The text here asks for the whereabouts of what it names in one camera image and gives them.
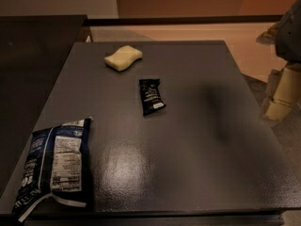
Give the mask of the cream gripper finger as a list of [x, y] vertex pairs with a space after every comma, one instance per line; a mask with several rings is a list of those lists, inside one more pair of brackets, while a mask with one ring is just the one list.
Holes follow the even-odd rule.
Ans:
[[282, 121], [301, 99], [301, 64], [288, 62], [269, 74], [261, 115], [269, 121]]
[[256, 42], [261, 44], [274, 44], [276, 40], [279, 23], [271, 25], [267, 30], [263, 31], [257, 38]]

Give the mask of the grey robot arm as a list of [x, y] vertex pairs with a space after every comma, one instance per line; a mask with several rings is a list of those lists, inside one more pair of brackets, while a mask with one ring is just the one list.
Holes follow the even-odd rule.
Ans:
[[270, 72], [261, 104], [261, 117], [265, 121], [282, 121], [301, 99], [301, 0], [296, 0], [256, 42], [273, 44], [276, 55], [286, 61], [280, 71]]

